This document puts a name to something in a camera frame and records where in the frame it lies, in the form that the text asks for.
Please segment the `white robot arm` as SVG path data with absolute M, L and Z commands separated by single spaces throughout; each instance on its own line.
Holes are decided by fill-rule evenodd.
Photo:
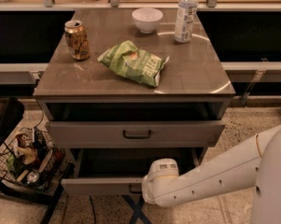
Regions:
M 173 159 L 154 161 L 142 181 L 144 200 L 162 207 L 247 188 L 254 189 L 250 224 L 281 224 L 281 125 L 183 175 Z

